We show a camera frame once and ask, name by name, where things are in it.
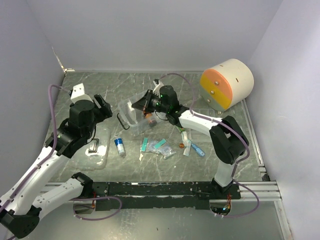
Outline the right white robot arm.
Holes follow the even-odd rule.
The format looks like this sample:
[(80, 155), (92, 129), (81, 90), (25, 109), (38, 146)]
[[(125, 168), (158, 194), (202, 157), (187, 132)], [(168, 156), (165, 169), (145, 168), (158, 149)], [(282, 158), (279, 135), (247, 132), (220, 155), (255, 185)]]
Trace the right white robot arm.
[(146, 113), (163, 113), (170, 124), (210, 137), (219, 159), (216, 174), (212, 179), (212, 193), (218, 199), (229, 194), (239, 158), (250, 154), (249, 141), (234, 117), (209, 117), (193, 111), (180, 104), (171, 85), (160, 87), (158, 93), (149, 89), (131, 107)]

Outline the white tube packet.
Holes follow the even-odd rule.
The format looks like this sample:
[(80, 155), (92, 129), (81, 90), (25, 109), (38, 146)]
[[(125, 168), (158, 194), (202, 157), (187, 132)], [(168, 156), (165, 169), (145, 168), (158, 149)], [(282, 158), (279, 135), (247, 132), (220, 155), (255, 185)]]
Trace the white tube packet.
[(188, 138), (188, 134), (185, 131), (181, 132), (181, 138), (182, 138), (182, 143), (184, 144), (183, 155), (186, 157), (189, 157), (192, 142)]

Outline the teal-header plastic sachet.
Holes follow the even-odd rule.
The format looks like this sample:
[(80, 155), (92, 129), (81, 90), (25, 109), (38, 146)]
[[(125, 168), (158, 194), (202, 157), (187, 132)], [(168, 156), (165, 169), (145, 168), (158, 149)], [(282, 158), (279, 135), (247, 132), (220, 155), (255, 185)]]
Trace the teal-header plastic sachet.
[(147, 151), (147, 148), (148, 148), (148, 138), (145, 137), (141, 143), (141, 148), (140, 148), (140, 151), (141, 152), (146, 152)]

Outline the clear plastic box lid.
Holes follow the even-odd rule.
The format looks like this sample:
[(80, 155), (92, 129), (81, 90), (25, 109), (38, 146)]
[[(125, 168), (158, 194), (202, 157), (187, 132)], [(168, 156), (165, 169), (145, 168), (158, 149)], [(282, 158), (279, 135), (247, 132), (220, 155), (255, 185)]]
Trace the clear plastic box lid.
[(107, 164), (110, 139), (111, 130), (97, 126), (92, 141), (80, 148), (69, 161), (71, 166), (80, 171), (103, 170)]

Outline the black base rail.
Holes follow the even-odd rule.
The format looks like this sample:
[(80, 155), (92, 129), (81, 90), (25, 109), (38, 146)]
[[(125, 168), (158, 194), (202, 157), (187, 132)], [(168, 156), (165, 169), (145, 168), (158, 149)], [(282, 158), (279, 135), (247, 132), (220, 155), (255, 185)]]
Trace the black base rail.
[(94, 182), (85, 190), (86, 195), (77, 201), (95, 201), (97, 211), (118, 209), (170, 209), (195, 208), (209, 210), (212, 203), (226, 203), (241, 198), (240, 188), (235, 183), (226, 188), (212, 181), (175, 181), (175, 182)]

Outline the white blue bandage packet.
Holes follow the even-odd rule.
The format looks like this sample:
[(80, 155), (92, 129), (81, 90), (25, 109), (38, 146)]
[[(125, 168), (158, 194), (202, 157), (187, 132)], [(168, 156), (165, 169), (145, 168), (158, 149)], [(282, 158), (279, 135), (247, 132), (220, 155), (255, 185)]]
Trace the white blue bandage packet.
[(132, 108), (132, 102), (130, 100), (127, 101), (127, 119), (131, 124), (138, 124), (137, 113), (134, 108)]

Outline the clear plastic storage box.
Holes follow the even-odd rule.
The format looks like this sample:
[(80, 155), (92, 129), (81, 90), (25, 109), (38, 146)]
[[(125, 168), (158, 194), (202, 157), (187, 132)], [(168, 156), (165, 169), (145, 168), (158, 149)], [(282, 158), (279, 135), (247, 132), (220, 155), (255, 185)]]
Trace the clear plastic storage box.
[(122, 128), (128, 131), (133, 137), (142, 134), (162, 122), (155, 113), (145, 116), (142, 111), (136, 110), (132, 107), (132, 104), (140, 100), (145, 93), (146, 91), (140, 92), (129, 98), (121, 100), (117, 104), (119, 110), (117, 119)]

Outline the small blue-label vial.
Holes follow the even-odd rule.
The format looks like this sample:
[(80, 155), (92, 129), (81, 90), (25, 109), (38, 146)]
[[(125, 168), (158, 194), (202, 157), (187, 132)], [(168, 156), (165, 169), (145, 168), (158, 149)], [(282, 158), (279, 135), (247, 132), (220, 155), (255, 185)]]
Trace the small blue-label vial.
[(118, 154), (121, 157), (125, 157), (126, 156), (126, 151), (125, 151), (125, 146), (124, 146), (122, 138), (120, 138), (120, 137), (116, 138), (114, 140), (114, 143), (115, 143), (115, 146), (116, 146)]

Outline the green medicine box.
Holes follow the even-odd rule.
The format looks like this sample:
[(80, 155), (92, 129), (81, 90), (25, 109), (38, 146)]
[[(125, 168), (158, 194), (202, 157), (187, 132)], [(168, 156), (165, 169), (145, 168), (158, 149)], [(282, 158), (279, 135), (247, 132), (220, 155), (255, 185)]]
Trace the green medicine box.
[(182, 133), (182, 132), (185, 132), (186, 131), (186, 128), (184, 127), (179, 127), (179, 126), (176, 126), (177, 130)]

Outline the clear plastic divider tray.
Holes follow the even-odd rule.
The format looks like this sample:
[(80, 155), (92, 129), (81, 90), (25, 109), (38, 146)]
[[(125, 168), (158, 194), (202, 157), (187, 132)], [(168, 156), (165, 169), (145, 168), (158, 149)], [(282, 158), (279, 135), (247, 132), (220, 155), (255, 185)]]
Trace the clear plastic divider tray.
[(190, 140), (193, 143), (209, 143), (212, 145), (210, 130), (221, 122), (212, 108), (196, 108), (195, 110), (186, 110), (179, 117), (183, 127), (189, 128)]

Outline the brown medicine bottle orange cap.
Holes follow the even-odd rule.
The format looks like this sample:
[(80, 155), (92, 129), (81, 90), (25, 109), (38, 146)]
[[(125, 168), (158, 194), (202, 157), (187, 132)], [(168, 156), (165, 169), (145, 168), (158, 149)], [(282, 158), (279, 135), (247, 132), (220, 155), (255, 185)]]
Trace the brown medicine bottle orange cap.
[(148, 125), (153, 128), (157, 125), (157, 121), (153, 117), (153, 114), (151, 112), (145, 112), (144, 113), (144, 118), (147, 120)]

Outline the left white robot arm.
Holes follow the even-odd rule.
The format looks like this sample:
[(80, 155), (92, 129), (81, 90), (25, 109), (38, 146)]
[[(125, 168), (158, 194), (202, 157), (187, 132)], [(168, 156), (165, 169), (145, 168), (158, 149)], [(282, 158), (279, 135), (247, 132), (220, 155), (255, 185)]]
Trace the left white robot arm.
[(71, 101), (69, 117), (54, 129), (27, 172), (0, 198), (0, 223), (18, 239), (28, 236), (43, 217), (66, 201), (93, 196), (93, 180), (81, 172), (61, 186), (40, 193), (63, 161), (93, 138), (96, 125), (113, 115), (100, 94), (94, 98), (81, 94)]

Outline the blue plastic applicator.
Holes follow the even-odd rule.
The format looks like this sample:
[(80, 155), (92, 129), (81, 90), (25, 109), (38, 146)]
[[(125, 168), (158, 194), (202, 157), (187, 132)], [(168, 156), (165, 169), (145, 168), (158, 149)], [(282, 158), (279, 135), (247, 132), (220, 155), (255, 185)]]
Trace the blue plastic applicator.
[(191, 147), (195, 150), (195, 152), (200, 156), (200, 157), (204, 157), (205, 153), (203, 152), (203, 150), (198, 147), (196, 144), (192, 143)]

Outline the clear sachet blue contents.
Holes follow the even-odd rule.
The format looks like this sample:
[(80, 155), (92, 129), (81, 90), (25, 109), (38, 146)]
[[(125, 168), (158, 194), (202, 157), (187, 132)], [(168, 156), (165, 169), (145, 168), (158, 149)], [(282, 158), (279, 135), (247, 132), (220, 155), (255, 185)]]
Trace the clear sachet blue contents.
[(173, 156), (176, 151), (168, 144), (168, 142), (163, 138), (159, 142), (157, 142), (154, 148), (163, 155), (163, 158), (166, 160)]

